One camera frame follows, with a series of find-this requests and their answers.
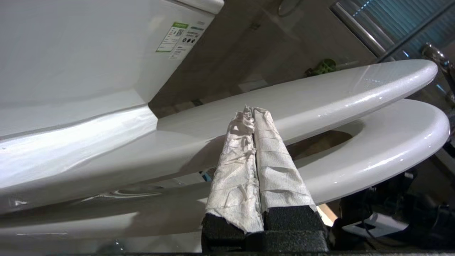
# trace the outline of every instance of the white toilet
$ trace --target white toilet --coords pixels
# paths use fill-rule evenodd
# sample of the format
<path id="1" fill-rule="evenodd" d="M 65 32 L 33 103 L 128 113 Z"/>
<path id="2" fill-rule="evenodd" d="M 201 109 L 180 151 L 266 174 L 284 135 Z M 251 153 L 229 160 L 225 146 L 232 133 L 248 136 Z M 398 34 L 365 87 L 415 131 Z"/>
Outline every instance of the white toilet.
<path id="1" fill-rule="evenodd" d="M 436 152 L 449 136 L 443 112 L 403 99 L 435 77 L 437 66 L 426 60 L 300 79 L 158 120 L 146 103 L 184 53 L 156 49 L 166 49 L 163 38 L 175 22 L 189 24 L 184 31 L 207 28 L 223 2 L 135 1 L 138 5 L 122 0 L 59 2 L 50 11 L 39 9 L 45 2 L 40 1 L 30 5 L 38 5 L 34 7 L 41 15 L 29 19 L 22 15 L 30 8 L 9 6 L 11 22 L 1 23 L 0 29 L 22 37 L 0 48 L 0 53 L 16 53 L 0 60 L 7 67 L 0 71 L 0 213 L 17 213 L 0 222 L 2 239 L 198 230 L 210 188 L 198 172 L 217 165 L 227 124 L 245 104 L 269 110 L 286 144 L 329 130 L 353 136 L 295 162 L 317 204 L 407 170 Z M 55 16 L 66 26 L 45 28 L 47 36 L 36 32 L 40 28 L 35 24 L 50 22 L 50 15 L 74 11 L 84 15 Z M 135 11 L 134 17 L 117 20 L 128 11 Z M 90 35 L 92 41 L 81 35 L 72 41 L 77 33 Z M 116 38 L 119 33 L 132 34 Z M 59 41 L 51 40 L 59 35 Z M 189 51 L 192 46 L 183 43 L 183 37 L 174 46 Z M 49 40 L 53 47 L 46 45 Z M 30 41 L 41 48 L 29 49 Z M 116 54 L 100 59 L 109 47 Z M 152 184 L 150 191 L 121 193 L 144 184 Z M 22 211 L 70 200 L 78 201 Z"/>

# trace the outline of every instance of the toilet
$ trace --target toilet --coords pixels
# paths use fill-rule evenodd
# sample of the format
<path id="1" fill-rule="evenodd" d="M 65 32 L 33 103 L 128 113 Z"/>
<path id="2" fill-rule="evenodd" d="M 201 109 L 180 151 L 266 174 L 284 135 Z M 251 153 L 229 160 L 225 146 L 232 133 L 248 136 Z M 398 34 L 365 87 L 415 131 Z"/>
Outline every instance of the toilet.
<path id="1" fill-rule="evenodd" d="M 84 33 L 93 33 L 95 48 L 84 52 L 77 45 L 60 45 L 55 48 L 61 51 L 56 56 L 41 57 L 49 64 L 45 67 L 37 62 L 19 71 L 19 62 L 24 60 L 16 58 L 7 63 L 8 74 L 0 73 L 0 105 L 7 106 L 0 110 L 0 120 L 7 121 L 0 127 L 0 213 L 10 213 L 0 221 L 0 237 L 5 241 L 158 236 L 198 230 L 210 189 L 199 172 L 216 167 L 227 124 L 245 104 L 270 111 L 287 145 L 329 130 L 353 136 L 295 161 L 316 204 L 404 172 L 434 154 L 449 136 L 449 121 L 442 111 L 404 99 L 436 76 L 437 66 L 428 60 L 380 63 L 299 79 L 158 119 L 147 102 L 184 56 L 172 57 L 175 52 L 156 49 L 177 21 L 189 24 L 186 30 L 206 29 L 223 2 L 138 3 L 141 6 L 111 0 L 109 12 L 98 1 L 61 2 L 51 8 L 52 13 L 65 13 L 75 10 L 72 5 L 90 6 L 96 16 L 90 22 L 104 17 L 97 23 L 104 29 L 119 24 L 126 31 L 142 29 L 132 32 L 140 35 L 137 41 L 112 42 L 113 48 L 123 51 L 101 60 L 106 65 L 102 70 L 100 60 L 92 63 L 84 58 L 103 51 L 103 37 L 116 33 L 107 30 L 99 35 L 95 32 L 100 28 L 91 26 Z M 15 4 L 11 8 L 18 14 L 8 17 L 12 21 L 25 11 Z M 112 14 L 122 15 L 124 8 L 154 11 L 139 11 L 123 20 L 129 26 Z M 25 23 L 33 28 L 34 23 L 45 22 L 47 15 L 43 10 L 42 16 Z M 77 26 L 83 21 L 76 16 L 67 22 Z M 73 26 L 56 27 L 55 35 L 47 29 L 47 38 L 35 38 L 34 30 L 15 26 L 24 23 L 0 24 L 2 31 L 18 29 L 23 38 L 37 42 L 71 32 L 66 29 L 79 31 Z M 176 45 L 189 51 L 192 46 L 182 40 Z M 15 45 L 2 50 L 15 51 Z M 137 45 L 148 50 L 136 51 Z M 58 67 L 85 76 L 62 68 L 60 75 L 40 77 L 53 74 Z M 144 74 L 143 68 L 156 76 Z M 111 79 L 96 76 L 94 70 L 123 75 Z M 146 191 L 139 189 L 136 195 L 122 192 L 144 186 Z"/>

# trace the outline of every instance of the toilet tank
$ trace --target toilet tank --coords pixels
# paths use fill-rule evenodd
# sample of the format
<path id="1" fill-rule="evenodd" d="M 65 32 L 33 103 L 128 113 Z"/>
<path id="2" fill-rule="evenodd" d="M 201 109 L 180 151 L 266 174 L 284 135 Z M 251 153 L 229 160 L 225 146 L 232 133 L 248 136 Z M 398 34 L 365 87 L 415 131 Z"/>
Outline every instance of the toilet tank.
<path id="1" fill-rule="evenodd" d="M 145 105 L 222 0 L 0 2 L 0 138 Z"/>

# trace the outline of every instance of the green label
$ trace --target green label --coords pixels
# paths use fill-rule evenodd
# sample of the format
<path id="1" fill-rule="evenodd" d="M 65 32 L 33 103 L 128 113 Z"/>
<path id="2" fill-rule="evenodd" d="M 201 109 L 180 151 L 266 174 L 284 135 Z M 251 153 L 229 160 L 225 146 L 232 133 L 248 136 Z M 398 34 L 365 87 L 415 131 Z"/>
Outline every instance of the green label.
<path id="1" fill-rule="evenodd" d="M 174 22 L 174 24 L 172 26 L 173 27 L 178 27 L 178 28 L 183 28 L 183 29 L 187 29 L 188 28 L 188 24 L 180 23 L 180 22 Z"/>

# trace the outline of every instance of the green object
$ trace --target green object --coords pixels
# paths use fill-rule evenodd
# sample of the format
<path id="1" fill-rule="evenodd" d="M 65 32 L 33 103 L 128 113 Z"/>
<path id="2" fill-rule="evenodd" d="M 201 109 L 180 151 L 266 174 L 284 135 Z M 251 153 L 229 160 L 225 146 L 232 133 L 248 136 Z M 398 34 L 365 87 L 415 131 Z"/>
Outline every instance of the green object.
<path id="1" fill-rule="evenodd" d="M 326 74 L 336 71 L 337 63 L 332 59 L 322 60 L 315 69 L 309 68 L 305 71 L 307 77 L 313 77 L 320 74 Z"/>

